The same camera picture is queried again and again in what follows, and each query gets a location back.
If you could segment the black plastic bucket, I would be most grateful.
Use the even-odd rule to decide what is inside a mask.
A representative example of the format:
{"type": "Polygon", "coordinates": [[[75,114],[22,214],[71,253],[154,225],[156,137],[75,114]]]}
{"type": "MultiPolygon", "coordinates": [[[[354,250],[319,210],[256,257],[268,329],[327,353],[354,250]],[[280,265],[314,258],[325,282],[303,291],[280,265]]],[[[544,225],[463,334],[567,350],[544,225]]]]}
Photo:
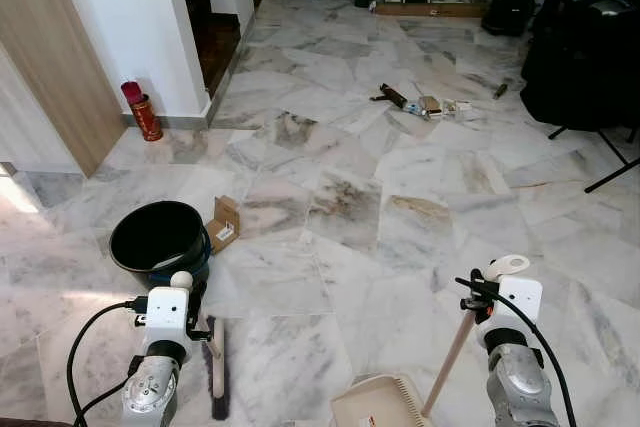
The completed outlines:
{"type": "Polygon", "coordinates": [[[129,212],[114,227],[109,254],[116,266],[143,287],[168,286],[174,273],[193,277],[192,293],[204,294],[212,244],[197,209],[178,200],[159,200],[129,212]]]}

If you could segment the black cloth covered furniture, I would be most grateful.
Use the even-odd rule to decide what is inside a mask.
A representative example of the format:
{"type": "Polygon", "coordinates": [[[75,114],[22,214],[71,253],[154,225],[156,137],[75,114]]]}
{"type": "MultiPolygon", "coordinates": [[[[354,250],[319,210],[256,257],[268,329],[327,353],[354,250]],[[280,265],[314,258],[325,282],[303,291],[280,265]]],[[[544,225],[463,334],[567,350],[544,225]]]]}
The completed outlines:
{"type": "Polygon", "coordinates": [[[640,124],[640,0],[544,0],[532,20],[521,101],[568,129],[640,124]]]}

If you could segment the beige dustpan with wooden handle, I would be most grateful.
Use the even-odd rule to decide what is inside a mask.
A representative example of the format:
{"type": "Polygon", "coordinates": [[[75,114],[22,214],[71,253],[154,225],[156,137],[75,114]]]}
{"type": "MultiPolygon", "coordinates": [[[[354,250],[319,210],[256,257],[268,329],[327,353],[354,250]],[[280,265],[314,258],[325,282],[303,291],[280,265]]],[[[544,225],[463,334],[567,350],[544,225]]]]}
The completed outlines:
{"type": "Polygon", "coordinates": [[[481,322],[481,314],[463,311],[451,349],[445,355],[429,394],[422,400],[410,377],[375,375],[355,383],[330,407],[337,427],[434,427],[429,415],[452,372],[468,335],[481,322]]]}

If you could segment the light wood door panel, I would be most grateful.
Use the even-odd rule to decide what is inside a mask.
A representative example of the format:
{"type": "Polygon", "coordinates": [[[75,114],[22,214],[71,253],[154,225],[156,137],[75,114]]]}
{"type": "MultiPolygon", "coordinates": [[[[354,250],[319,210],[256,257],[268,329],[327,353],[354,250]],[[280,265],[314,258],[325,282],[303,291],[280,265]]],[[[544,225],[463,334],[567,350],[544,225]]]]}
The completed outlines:
{"type": "Polygon", "coordinates": [[[91,177],[125,126],[73,0],[0,0],[0,47],[81,174],[91,177]]]}

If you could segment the wooden broom with dark bristles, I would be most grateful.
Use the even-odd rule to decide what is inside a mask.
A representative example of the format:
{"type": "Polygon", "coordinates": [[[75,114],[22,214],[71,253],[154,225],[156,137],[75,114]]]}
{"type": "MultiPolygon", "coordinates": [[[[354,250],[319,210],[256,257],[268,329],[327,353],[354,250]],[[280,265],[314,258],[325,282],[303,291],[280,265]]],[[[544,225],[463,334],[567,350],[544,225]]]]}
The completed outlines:
{"type": "Polygon", "coordinates": [[[207,389],[211,401],[211,417],[225,421],[230,414],[230,381],[227,351],[227,319],[204,316],[198,312],[201,295],[196,293],[200,284],[192,273],[179,271],[170,277],[170,286],[187,293],[186,335],[200,345],[206,367],[207,389]]]}

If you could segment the wooden base board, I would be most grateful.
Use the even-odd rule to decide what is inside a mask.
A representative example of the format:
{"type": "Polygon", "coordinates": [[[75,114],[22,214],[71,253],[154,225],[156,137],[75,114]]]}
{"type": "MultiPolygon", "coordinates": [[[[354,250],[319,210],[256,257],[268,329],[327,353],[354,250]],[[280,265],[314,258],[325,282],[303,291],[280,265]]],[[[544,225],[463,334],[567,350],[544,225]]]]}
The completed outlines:
{"type": "Polygon", "coordinates": [[[483,17],[489,3],[378,3],[375,15],[413,17],[483,17]]]}

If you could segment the black backpack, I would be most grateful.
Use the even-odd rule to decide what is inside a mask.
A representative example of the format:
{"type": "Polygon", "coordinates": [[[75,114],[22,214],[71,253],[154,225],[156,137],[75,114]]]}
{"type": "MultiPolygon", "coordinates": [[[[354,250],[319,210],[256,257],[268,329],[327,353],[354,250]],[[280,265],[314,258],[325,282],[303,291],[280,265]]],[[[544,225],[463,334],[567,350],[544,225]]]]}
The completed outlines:
{"type": "Polygon", "coordinates": [[[492,0],[481,19],[481,29],[495,37],[521,37],[534,8],[534,0],[492,0]]]}

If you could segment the red cylindrical canister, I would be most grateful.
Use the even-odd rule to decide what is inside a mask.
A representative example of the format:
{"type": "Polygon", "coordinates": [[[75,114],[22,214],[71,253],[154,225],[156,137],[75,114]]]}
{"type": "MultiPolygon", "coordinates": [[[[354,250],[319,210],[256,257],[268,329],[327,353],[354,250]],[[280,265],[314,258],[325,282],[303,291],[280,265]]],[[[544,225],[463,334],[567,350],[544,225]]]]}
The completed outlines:
{"type": "Polygon", "coordinates": [[[131,107],[133,119],[142,138],[146,142],[157,142],[163,138],[163,126],[155,115],[150,97],[143,92],[141,85],[137,81],[124,81],[120,84],[120,90],[131,107]]]}

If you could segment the small cardboard box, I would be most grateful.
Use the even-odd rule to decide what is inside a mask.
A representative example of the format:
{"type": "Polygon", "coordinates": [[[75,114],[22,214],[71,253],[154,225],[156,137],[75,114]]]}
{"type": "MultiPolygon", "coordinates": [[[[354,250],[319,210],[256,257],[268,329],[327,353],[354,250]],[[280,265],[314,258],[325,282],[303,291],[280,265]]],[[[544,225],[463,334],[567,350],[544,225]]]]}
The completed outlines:
{"type": "Polygon", "coordinates": [[[215,198],[212,218],[206,222],[206,231],[210,236],[212,254],[218,254],[241,235],[241,213],[236,200],[215,198]]]}

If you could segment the clear plastic bottle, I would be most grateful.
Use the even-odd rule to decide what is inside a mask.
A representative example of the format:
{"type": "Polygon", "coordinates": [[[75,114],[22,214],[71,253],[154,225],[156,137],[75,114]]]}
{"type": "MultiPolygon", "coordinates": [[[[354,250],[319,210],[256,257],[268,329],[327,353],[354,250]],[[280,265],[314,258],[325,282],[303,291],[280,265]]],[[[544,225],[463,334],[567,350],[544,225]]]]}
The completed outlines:
{"type": "Polygon", "coordinates": [[[421,119],[436,119],[443,115],[443,111],[438,107],[431,107],[430,104],[422,104],[419,102],[406,102],[402,110],[411,113],[413,116],[421,117],[421,119]]]}

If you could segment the dark wooden staircase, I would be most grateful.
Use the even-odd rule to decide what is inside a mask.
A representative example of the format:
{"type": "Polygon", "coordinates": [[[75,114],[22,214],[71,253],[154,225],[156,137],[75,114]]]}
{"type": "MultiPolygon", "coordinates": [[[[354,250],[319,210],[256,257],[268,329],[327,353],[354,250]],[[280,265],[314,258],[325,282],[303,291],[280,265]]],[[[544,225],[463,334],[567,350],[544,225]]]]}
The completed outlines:
{"type": "Polygon", "coordinates": [[[241,21],[236,14],[215,14],[211,0],[186,0],[186,6],[198,65],[207,93],[214,97],[241,39],[241,21]]]}

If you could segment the black metal stand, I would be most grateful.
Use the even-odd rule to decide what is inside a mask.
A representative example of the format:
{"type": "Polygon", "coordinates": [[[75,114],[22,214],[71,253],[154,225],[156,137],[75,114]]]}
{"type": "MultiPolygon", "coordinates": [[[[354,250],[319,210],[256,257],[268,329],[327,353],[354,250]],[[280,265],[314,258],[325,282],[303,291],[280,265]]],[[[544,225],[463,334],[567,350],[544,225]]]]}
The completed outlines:
{"type": "MultiPolygon", "coordinates": [[[[558,127],[558,129],[554,130],[553,133],[550,133],[547,135],[547,139],[548,140],[557,139],[559,135],[564,133],[564,131],[568,131],[568,130],[571,130],[571,129],[568,129],[568,127],[563,127],[563,126],[558,127]]],[[[627,174],[627,172],[630,172],[631,170],[634,170],[634,168],[637,168],[640,166],[640,158],[636,157],[634,159],[627,159],[625,156],[623,156],[621,149],[618,148],[617,145],[613,143],[611,136],[605,133],[604,129],[595,129],[595,130],[577,129],[577,130],[581,130],[582,133],[593,133],[595,135],[598,135],[599,138],[603,140],[604,144],[607,145],[607,147],[609,148],[609,151],[611,151],[614,154],[614,157],[617,157],[618,161],[623,162],[623,165],[620,168],[617,168],[616,171],[613,171],[612,174],[602,177],[602,179],[595,181],[595,183],[591,184],[590,186],[586,186],[586,188],[584,189],[584,193],[588,193],[588,194],[594,193],[596,189],[602,188],[603,185],[611,183],[611,181],[616,180],[617,177],[620,177],[623,174],[627,174]]],[[[630,133],[628,133],[627,135],[626,142],[632,143],[632,144],[637,144],[637,142],[639,142],[639,127],[631,127],[630,133]]]]}

